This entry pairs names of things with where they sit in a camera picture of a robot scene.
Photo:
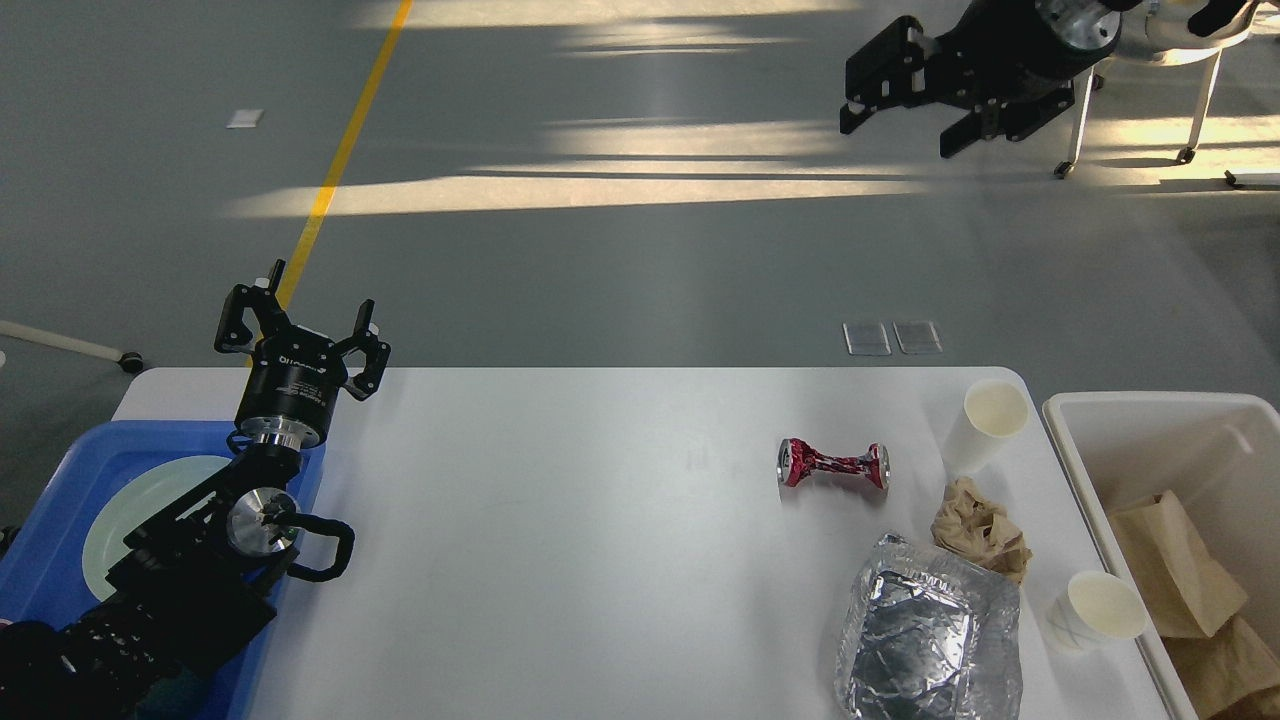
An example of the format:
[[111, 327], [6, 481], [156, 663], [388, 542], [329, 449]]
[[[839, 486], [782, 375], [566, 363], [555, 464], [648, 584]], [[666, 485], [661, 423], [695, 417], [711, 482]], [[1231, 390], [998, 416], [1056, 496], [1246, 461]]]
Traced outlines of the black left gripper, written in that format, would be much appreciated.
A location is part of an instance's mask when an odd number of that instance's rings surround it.
[[[392, 347], [374, 327], [372, 299], [360, 304], [349, 337], [335, 342], [301, 334], [278, 299], [285, 268], [285, 260], [276, 259], [265, 278], [229, 291], [214, 350], [252, 357], [237, 430], [248, 437], [282, 432], [301, 448], [312, 448], [329, 436], [339, 389], [360, 402], [379, 391]], [[357, 370], [346, 364], [352, 355], [364, 359]]]

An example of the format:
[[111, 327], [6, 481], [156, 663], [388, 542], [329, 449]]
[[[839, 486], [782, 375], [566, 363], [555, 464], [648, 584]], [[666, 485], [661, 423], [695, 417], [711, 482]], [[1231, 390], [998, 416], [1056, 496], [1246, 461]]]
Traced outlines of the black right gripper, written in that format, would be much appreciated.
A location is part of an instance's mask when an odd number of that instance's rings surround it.
[[901, 15], [846, 59], [838, 132], [851, 135], [878, 111], [950, 100], [942, 65], [951, 54], [991, 99], [942, 131], [940, 155], [1000, 137], [1020, 142], [1075, 104], [1074, 86], [1061, 85], [1114, 51], [1121, 23], [1106, 1], [973, 1], [940, 36]]

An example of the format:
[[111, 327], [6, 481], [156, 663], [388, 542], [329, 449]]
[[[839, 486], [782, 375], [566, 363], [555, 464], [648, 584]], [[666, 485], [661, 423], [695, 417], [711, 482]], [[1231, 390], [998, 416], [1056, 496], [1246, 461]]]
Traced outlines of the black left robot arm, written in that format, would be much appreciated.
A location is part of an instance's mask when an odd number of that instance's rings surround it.
[[251, 360], [230, 461], [124, 536], [101, 603], [61, 629], [4, 626], [5, 719], [123, 719], [159, 682], [230, 662], [276, 616], [282, 578], [323, 583], [348, 568], [355, 530], [302, 511], [288, 484], [326, 441], [339, 393], [378, 391], [390, 346], [372, 300], [343, 340], [293, 323], [278, 299], [284, 269], [237, 284], [221, 310], [215, 350]]

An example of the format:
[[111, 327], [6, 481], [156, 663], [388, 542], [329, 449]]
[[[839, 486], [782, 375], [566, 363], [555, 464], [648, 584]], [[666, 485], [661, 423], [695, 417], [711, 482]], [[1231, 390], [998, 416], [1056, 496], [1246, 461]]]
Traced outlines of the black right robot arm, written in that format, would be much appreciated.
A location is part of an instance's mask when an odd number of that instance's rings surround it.
[[1254, 1], [973, 1], [932, 37], [902, 15], [844, 67], [838, 129], [851, 135], [876, 113], [945, 104], [963, 117], [940, 135], [952, 158], [978, 141], [1019, 142], [1092, 90], [1111, 56], [1213, 55], [1244, 38]]

